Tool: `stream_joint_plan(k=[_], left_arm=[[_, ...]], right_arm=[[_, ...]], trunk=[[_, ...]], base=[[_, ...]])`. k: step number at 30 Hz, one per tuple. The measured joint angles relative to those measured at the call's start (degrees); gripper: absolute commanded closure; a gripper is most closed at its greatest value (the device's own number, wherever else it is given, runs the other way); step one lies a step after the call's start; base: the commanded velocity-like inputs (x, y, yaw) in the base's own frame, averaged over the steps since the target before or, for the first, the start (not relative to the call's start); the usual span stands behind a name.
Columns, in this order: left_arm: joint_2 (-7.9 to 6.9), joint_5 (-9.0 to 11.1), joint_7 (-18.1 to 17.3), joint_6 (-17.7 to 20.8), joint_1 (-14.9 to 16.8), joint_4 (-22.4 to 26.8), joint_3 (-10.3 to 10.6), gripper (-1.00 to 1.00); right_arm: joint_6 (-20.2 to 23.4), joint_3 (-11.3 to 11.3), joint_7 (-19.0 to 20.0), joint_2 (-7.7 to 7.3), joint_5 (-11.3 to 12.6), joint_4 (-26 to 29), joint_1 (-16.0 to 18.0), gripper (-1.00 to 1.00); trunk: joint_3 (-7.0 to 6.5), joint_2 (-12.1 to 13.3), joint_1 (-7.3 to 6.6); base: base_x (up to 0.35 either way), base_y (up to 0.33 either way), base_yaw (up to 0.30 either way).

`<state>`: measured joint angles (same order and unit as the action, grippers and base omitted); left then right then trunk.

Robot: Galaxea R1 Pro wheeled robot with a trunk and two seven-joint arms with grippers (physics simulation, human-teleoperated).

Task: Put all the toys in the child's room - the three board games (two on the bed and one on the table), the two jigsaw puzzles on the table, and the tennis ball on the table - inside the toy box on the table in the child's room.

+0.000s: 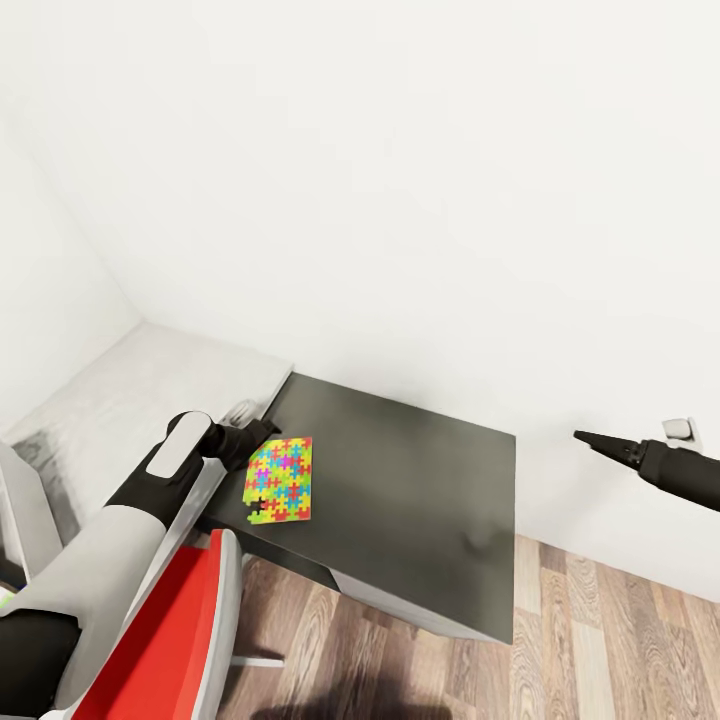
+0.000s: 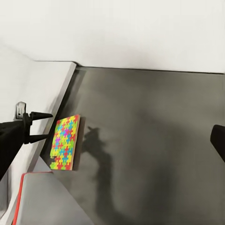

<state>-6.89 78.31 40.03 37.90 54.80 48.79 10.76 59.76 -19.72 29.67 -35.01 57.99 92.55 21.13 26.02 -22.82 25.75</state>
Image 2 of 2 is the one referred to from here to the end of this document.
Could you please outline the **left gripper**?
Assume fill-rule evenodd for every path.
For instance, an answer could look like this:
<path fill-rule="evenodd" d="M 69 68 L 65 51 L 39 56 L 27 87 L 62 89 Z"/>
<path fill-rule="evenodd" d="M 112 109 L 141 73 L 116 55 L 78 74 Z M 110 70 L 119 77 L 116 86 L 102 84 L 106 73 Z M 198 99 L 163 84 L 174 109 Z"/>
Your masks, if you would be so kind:
<path fill-rule="evenodd" d="M 21 125 L 24 135 L 24 144 L 35 143 L 50 137 L 50 135 L 30 135 L 30 126 L 34 120 L 46 119 L 53 117 L 52 114 L 42 112 L 23 113 L 22 121 L 3 122 L 3 129 Z"/>

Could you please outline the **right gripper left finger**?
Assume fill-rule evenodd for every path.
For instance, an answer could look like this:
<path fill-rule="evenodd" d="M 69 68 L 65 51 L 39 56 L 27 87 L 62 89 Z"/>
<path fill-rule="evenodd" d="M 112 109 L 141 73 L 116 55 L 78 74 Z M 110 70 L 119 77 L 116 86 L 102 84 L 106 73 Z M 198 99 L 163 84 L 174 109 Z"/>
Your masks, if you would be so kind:
<path fill-rule="evenodd" d="M 0 181 L 24 144 L 21 125 L 0 130 Z"/>

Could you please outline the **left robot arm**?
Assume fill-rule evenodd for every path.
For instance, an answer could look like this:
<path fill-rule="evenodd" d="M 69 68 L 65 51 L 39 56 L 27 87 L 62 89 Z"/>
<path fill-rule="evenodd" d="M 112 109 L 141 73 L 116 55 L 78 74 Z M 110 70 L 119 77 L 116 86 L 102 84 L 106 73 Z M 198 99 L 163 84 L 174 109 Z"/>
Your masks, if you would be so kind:
<path fill-rule="evenodd" d="M 24 135 L 24 144 L 35 143 L 50 137 L 50 135 L 30 135 L 30 126 L 32 125 L 32 122 L 34 120 L 46 119 L 51 117 L 53 117 L 53 115 L 49 113 L 26 113 L 26 103 L 20 101 L 15 105 L 15 117 L 13 121 L 0 123 L 0 130 L 16 125 L 21 125 Z"/>

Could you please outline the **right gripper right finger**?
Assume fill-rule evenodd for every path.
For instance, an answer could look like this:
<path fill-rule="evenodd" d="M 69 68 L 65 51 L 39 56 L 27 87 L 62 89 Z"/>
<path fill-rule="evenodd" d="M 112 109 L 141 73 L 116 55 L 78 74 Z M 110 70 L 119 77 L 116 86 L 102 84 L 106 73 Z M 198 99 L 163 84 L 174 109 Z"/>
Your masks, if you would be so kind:
<path fill-rule="evenodd" d="M 221 156 L 221 158 L 225 162 L 225 127 L 221 125 L 214 125 L 211 136 L 210 142 Z"/>

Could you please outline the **jigsaw puzzle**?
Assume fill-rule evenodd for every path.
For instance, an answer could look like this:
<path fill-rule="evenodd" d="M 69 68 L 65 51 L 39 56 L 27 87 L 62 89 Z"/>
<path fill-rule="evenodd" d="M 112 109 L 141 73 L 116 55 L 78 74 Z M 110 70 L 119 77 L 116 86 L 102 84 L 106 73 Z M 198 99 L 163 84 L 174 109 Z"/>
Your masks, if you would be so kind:
<path fill-rule="evenodd" d="M 56 156 L 56 162 L 51 169 L 72 170 L 79 122 L 79 114 L 57 121 L 50 154 L 51 158 Z"/>

